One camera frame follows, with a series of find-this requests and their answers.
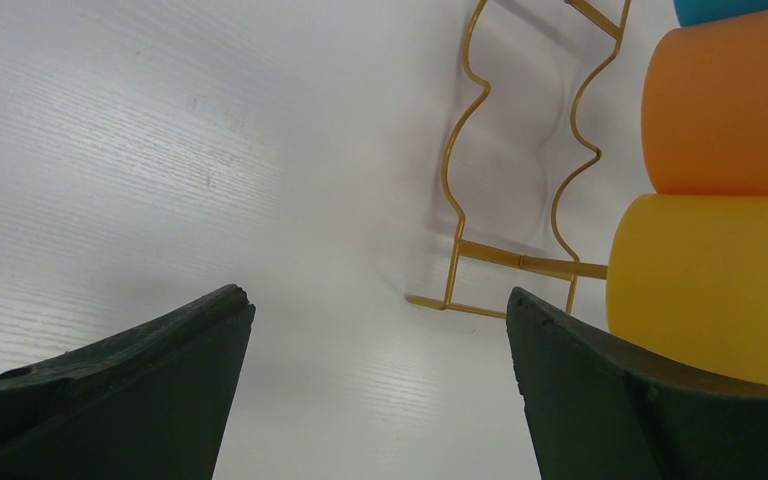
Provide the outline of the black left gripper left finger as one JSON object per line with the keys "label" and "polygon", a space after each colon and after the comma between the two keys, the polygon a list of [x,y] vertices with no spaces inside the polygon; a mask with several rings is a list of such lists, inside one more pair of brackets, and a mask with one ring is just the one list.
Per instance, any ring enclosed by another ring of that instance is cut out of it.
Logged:
{"label": "black left gripper left finger", "polygon": [[209,479],[255,308],[229,284],[0,374],[0,479]]}

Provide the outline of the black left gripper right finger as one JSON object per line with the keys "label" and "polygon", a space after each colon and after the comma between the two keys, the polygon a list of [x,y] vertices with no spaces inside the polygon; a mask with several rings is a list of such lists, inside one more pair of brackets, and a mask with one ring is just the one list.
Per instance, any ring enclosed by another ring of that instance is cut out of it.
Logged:
{"label": "black left gripper right finger", "polygon": [[668,359],[515,288],[506,328],[545,479],[768,479],[768,385]]}

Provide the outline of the yellow wine glass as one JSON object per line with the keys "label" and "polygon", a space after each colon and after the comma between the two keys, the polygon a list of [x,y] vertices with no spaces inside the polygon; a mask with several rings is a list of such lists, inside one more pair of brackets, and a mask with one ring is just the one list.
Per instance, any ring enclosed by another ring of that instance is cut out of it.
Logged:
{"label": "yellow wine glass", "polygon": [[613,241],[606,312],[633,344],[768,385],[768,197],[636,199]]}

